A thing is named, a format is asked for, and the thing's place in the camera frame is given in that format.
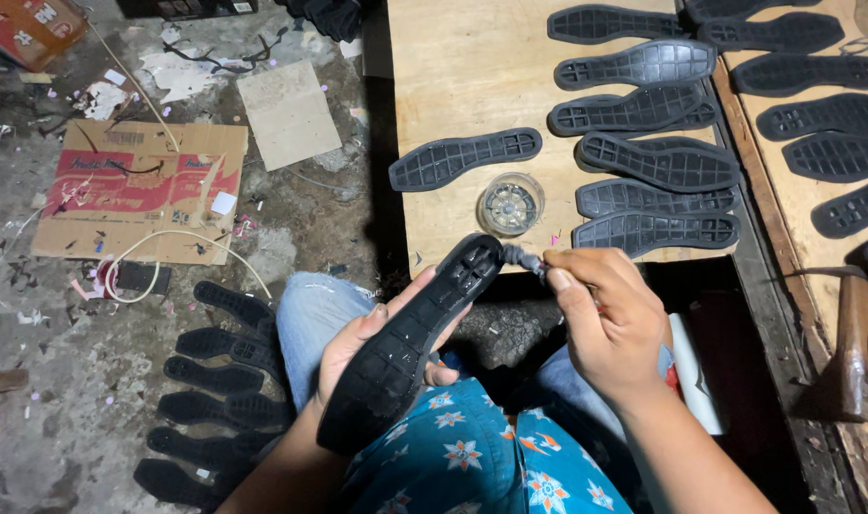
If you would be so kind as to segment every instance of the fingernail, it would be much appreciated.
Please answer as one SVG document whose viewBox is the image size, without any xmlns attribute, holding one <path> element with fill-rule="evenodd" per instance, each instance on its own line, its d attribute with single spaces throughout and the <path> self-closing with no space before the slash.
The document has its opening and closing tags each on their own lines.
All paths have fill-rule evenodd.
<svg viewBox="0 0 868 514">
<path fill-rule="evenodd" d="M 554 288 L 554 291 L 560 293 L 572 284 L 570 274 L 566 270 L 552 268 L 548 271 L 548 282 Z"/>
</svg>

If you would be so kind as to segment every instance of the white cable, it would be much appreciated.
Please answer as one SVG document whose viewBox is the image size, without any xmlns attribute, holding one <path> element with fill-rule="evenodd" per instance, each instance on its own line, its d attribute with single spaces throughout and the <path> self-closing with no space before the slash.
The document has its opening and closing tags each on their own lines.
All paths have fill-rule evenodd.
<svg viewBox="0 0 868 514">
<path fill-rule="evenodd" d="M 117 294 L 116 294 L 116 293 L 113 291 L 113 289 L 110 287 L 110 274 L 113 273 L 113 270 L 117 269 L 117 266 L 120 265 L 120 261 L 122 261 L 123 259 L 125 259 L 126 256 L 129 255 L 133 250 L 139 248 L 139 247 L 142 245 L 143 242 L 145 242 L 145 241 L 147 241 L 148 239 L 151 239 L 151 238 L 153 238 L 153 237 L 155 237 L 155 236 L 160 236 L 160 235 L 163 235 L 163 234 L 184 234 L 184 235 L 188 235 L 188 236 L 197 237 L 197 238 L 199 238 L 199 239 L 202 239 L 202 240 L 205 240 L 205 241 L 211 242 L 211 244 L 217 246 L 218 248 L 222 249 L 223 251 L 227 251 L 227 252 L 230 253 L 231 255 L 234 255 L 234 257 L 236 257 L 237 259 L 239 259 L 241 263 L 244 263 L 244 264 L 245 264 L 246 268 L 247 268 L 248 270 L 250 270 L 250 273 L 252 273 L 253 276 L 257 277 L 257 282 L 259 283 L 259 286 L 262 286 L 263 291 L 266 292 L 266 296 L 267 296 L 269 299 L 272 299 L 272 294 L 268 292 L 268 287 L 266 287 L 266 283 L 263 282 L 262 278 L 259 276 L 259 274 L 257 274 L 257 271 L 253 269 L 253 266 L 251 266 L 250 263 L 247 263 L 247 262 L 246 262 L 246 259 L 244 259 L 244 258 L 241 257 L 240 255 L 238 255 L 236 251 L 233 251 L 233 250 L 231 250 L 230 248 L 228 248 L 228 247 L 226 247 L 226 246 L 224 246 L 224 245 L 222 245 L 222 244 L 219 244 L 219 243 L 215 242 L 215 241 L 212 240 L 212 239 L 208 239 L 208 238 L 205 237 L 205 236 L 200 236 L 199 234 L 197 234 L 197 233 L 195 233 L 195 232 L 189 232 L 189 231 L 187 231 L 187 230 L 161 230 L 161 231 L 158 231 L 158 232 L 154 232 L 154 233 L 152 233 L 152 234 L 149 234 L 149 235 L 146 236 L 144 239 L 142 239 L 142 240 L 140 240 L 139 242 L 137 242 L 137 243 L 133 244 L 132 246 L 130 246 L 130 248 L 129 248 L 127 251 L 124 251 L 124 252 L 122 253 L 122 255 L 120 255 L 120 257 L 117 257 L 117 258 L 113 261 L 113 264 L 110 265 L 109 269 L 107 270 L 107 273 L 104 275 L 104 287 L 107 288 L 107 292 L 110 294 L 111 297 L 113 297 L 114 300 L 116 300 L 116 301 L 118 301 L 118 302 L 122 302 L 122 303 L 124 303 L 124 304 L 134 304 L 135 302 L 141 300 L 142 298 L 147 297 L 148 294 L 151 292 L 151 290 L 154 289 L 154 283 L 158 280 L 158 272 L 160 271 L 160 263 L 158 263 L 158 262 L 155 262 L 155 266 L 154 266 L 154 277 L 151 278 L 151 284 L 149 285 L 149 288 L 146 289 L 145 292 L 142 293 L 142 295 L 141 295 L 140 297 L 133 298 L 133 299 L 131 299 L 131 300 L 125 300 L 125 299 L 120 298 L 120 297 L 117 296 Z"/>
</svg>

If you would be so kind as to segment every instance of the wooden plank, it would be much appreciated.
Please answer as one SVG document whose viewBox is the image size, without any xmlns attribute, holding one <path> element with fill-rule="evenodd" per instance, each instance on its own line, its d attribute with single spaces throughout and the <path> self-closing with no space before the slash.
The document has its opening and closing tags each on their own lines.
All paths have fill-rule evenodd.
<svg viewBox="0 0 868 514">
<path fill-rule="evenodd" d="M 548 39 L 548 17 L 581 3 L 389 0 L 400 155 L 437 139 L 489 134 L 511 127 L 530 126 L 544 138 L 542 153 L 531 161 L 477 168 L 445 188 L 403 195 L 413 276 L 429 264 L 439 263 L 469 233 L 481 231 L 476 220 L 479 196 L 492 180 L 508 172 L 532 175 L 546 198 L 540 222 L 513 242 L 539 253 L 570 248 L 571 230 L 586 222 L 577 214 L 574 192 L 584 184 L 610 176 L 580 170 L 573 158 L 579 138 L 550 134 L 547 115 L 563 101 L 593 94 L 623 95 L 634 86 L 612 84 L 587 91 L 564 91 L 554 84 L 554 68 L 564 59 L 610 54 L 644 41 L 625 38 L 582 46 Z M 672 0 L 600 3 L 674 12 Z M 712 129 L 687 134 L 715 144 Z M 559 237 L 554 247 L 552 235 Z M 650 252 L 639 260 L 682 261 L 732 251 L 734 248 L 670 248 Z"/>
<path fill-rule="evenodd" d="M 806 10 L 820 12 L 838 18 L 846 32 L 846 40 L 861 37 L 861 32 L 853 20 L 854 0 L 824 0 L 817 6 L 801 9 L 777 7 L 767 9 L 750 18 L 751 21 L 767 21 L 790 11 Z M 725 63 L 729 69 L 752 59 L 762 52 L 727 52 Z M 821 55 L 839 55 L 839 45 L 825 50 Z M 722 76 L 717 80 L 721 93 L 727 90 L 722 85 Z M 749 123 L 756 120 L 761 112 L 769 107 L 792 101 L 818 99 L 847 89 L 837 86 L 820 86 L 808 89 L 798 95 L 785 99 L 772 99 L 741 94 L 744 114 L 737 115 L 726 108 L 738 146 L 741 141 L 753 142 L 756 150 L 745 148 L 741 154 L 749 173 L 762 216 L 768 226 L 774 249 L 778 256 L 781 271 L 785 274 L 801 267 L 820 267 L 842 265 L 847 253 L 868 240 L 868 228 L 846 239 L 826 239 L 820 236 L 810 221 L 811 210 L 831 198 L 860 188 L 868 181 L 857 184 L 839 185 L 822 183 L 793 175 L 782 155 L 784 143 L 770 142 L 762 137 L 758 128 Z M 839 279 L 823 276 L 806 276 L 803 279 L 787 280 L 801 316 L 803 329 L 808 339 L 808 347 L 819 367 L 824 360 L 820 357 L 835 347 L 837 334 L 837 313 L 839 310 Z M 850 466 L 859 484 L 862 500 L 868 509 L 868 424 L 840 425 L 839 436 L 850 456 Z"/>
</svg>

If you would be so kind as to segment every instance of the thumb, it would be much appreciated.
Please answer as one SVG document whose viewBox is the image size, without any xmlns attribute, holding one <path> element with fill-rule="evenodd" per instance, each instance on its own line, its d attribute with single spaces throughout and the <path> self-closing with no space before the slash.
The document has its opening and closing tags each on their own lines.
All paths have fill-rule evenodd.
<svg viewBox="0 0 868 514">
<path fill-rule="evenodd" d="M 564 311 L 571 337 L 589 340 L 594 327 L 601 329 L 601 324 L 599 310 L 587 286 L 562 268 L 552 268 L 547 278 L 557 297 L 557 305 Z"/>
</svg>

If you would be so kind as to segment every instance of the black rubber shoe sole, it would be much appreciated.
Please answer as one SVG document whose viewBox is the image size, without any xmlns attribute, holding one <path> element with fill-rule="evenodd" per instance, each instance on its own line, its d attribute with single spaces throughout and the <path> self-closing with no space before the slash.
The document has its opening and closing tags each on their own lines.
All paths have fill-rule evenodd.
<svg viewBox="0 0 868 514">
<path fill-rule="evenodd" d="M 441 139 L 419 146 L 395 161 L 389 167 L 389 181 L 396 191 L 432 191 L 473 168 L 525 161 L 541 151 L 542 134 L 532 128 Z"/>
<path fill-rule="evenodd" d="M 678 17 L 666 13 L 593 4 L 570 7 L 548 17 L 549 38 L 579 45 L 628 37 L 653 40 L 683 36 Z"/>
<path fill-rule="evenodd" d="M 764 54 L 732 71 L 738 90 L 746 94 L 783 98 L 814 86 L 868 89 L 868 57 Z"/>
<path fill-rule="evenodd" d="M 213 423 L 238 432 L 291 421 L 287 403 L 272 402 L 255 392 L 228 396 L 223 403 L 199 391 L 172 392 L 160 397 L 158 414 L 180 425 Z"/>
<path fill-rule="evenodd" d="M 192 289 L 196 300 L 227 311 L 242 326 L 257 330 L 263 319 L 275 319 L 275 312 L 257 298 L 224 289 L 217 284 L 201 281 Z"/>
<path fill-rule="evenodd" d="M 768 52 L 814 53 L 828 49 L 846 35 L 839 20 L 815 13 L 789 13 L 771 21 L 724 19 L 704 23 L 697 39 L 720 52 L 765 50 Z"/>
<path fill-rule="evenodd" d="M 631 259 L 657 248 L 723 250 L 738 242 L 731 214 L 655 214 L 624 210 L 575 228 L 574 248 L 620 248 Z"/>
<path fill-rule="evenodd" d="M 176 350 L 178 354 L 203 360 L 227 354 L 241 364 L 264 369 L 276 382 L 281 383 L 281 348 L 269 341 L 209 326 L 180 334 Z"/>
<path fill-rule="evenodd" d="M 851 184 L 868 178 L 868 138 L 824 132 L 783 147 L 789 170 L 796 175 Z"/>
<path fill-rule="evenodd" d="M 615 83 L 645 86 L 699 80 L 715 68 L 716 48 L 707 43 L 656 40 L 616 54 L 565 60 L 554 70 L 554 82 L 569 91 Z"/>
<path fill-rule="evenodd" d="M 731 18 L 746 19 L 768 7 L 816 6 L 821 0 L 688 0 L 685 9 L 695 23 Z"/>
<path fill-rule="evenodd" d="M 817 206 L 811 222 L 828 239 L 843 239 L 868 228 L 868 185 Z"/>
<path fill-rule="evenodd" d="M 623 210 L 674 215 L 723 213 L 735 208 L 738 201 L 737 188 L 682 195 L 632 178 L 610 178 L 577 189 L 577 212 L 590 218 Z"/>
<path fill-rule="evenodd" d="M 500 273 L 502 251 L 500 241 L 486 234 L 463 239 L 437 276 L 360 347 L 329 397 L 319 445 L 354 455 L 405 416 L 434 343 Z"/>
<path fill-rule="evenodd" d="M 164 374 L 170 379 L 222 396 L 241 392 L 259 392 L 263 384 L 262 373 L 253 368 L 236 364 L 206 368 L 185 356 L 168 358 L 164 362 Z"/>
<path fill-rule="evenodd" d="M 252 457 L 279 435 L 248 432 L 234 438 L 193 439 L 172 428 L 159 426 L 149 432 L 146 442 L 155 452 L 217 473 L 253 467 Z"/>
<path fill-rule="evenodd" d="M 577 159 L 677 193 L 702 193 L 738 184 L 740 168 L 735 157 L 701 141 L 685 144 L 686 139 L 690 138 L 666 138 L 659 145 L 666 148 L 650 150 L 653 146 L 649 142 L 626 141 L 612 134 L 593 132 L 577 145 Z M 682 140 L 681 145 L 675 146 L 678 140 Z"/>
<path fill-rule="evenodd" d="M 151 496 L 168 503 L 179 503 L 212 512 L 224 501 L 208 485 L 189 476 L 177 463 L 161 459 L 143 459 L 132 477 Z"/>
<path fill-rule="evenodd" d="M 761 135 L 770 141 L 830 130 L 868 137 L 868 94 L 848 92 L 775 105 L 761 112 L 757 123 Z"/>
<path fill-rule="evenodd" d="M 619 99 L 600 95 L 561 103 L 548 121 L 552 132 L 564 137 L 594 131 L 656 131 L 681 121 L 701 104 L 695 82 L 661 82 Z"/>
</svg>

